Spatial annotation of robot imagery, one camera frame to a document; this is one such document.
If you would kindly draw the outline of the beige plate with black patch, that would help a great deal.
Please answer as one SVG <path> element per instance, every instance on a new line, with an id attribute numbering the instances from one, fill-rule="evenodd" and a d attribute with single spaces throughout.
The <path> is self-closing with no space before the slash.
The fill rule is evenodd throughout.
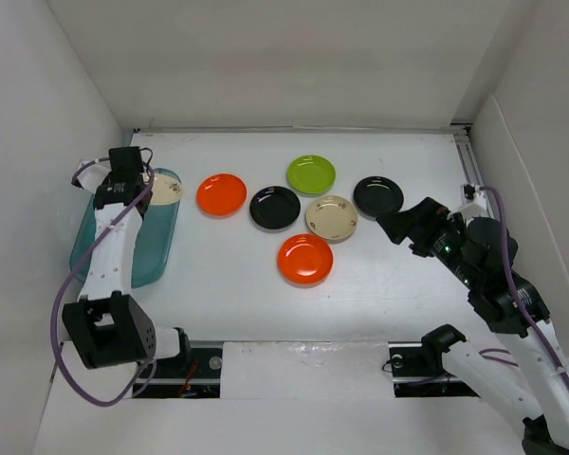
<path id="1" fill-rule="evenodd" d="M 179 202 L 184 189 L 177 177 L 167 173 L 155 173 L 151 193 L 151 206 L 167 206 Z"/>

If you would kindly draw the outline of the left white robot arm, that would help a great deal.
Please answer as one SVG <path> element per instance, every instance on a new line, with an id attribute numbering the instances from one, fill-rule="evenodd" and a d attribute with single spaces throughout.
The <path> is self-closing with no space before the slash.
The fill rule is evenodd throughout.
<path id="1" fill-rule="evenodd" d="M 139 147 L 109 150 L 105 161 L 82 162 L 73 186 L 94 195 L 94 241 L 76 301 L 62 310 L 64 327 L 88 369 L 157 361 L 167 373 L 186 373 L 192 348 L 184 330 L 153 324 L 132 295 L 134 251 L 150 206 L 154 172 Z"/>

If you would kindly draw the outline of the orange plate front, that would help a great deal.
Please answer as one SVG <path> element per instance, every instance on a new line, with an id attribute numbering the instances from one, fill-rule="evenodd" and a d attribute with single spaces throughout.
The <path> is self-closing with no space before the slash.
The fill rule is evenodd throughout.
<path id="1" fill-rule="evenodd" d="M 314 234 L 296 234 L 286 239 L 277 255 L 281 275 L 302 286 L 323 282 L 334 265 L 329 244 Z"/>

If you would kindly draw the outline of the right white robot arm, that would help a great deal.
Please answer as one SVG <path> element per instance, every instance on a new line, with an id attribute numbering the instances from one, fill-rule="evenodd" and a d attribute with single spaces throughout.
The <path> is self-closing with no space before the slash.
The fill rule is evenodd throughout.
<path id="1" fill-rule="evenodd" d="M 512 269 L 518 249 L 505 206 L 499 216 L 469 217 L 432 198 L 376 221 L 396 245 L 437 259 L 468 291 L 468 303 L 512 355 L 529 388 L 496 371 L 450 324 L 411 348 L 391 349 L 394 376 L 420 386 L 445 375 L 465 383 L 520 436 L 526 454 L 569 454 L 569 360 L 536 287 Z"/>

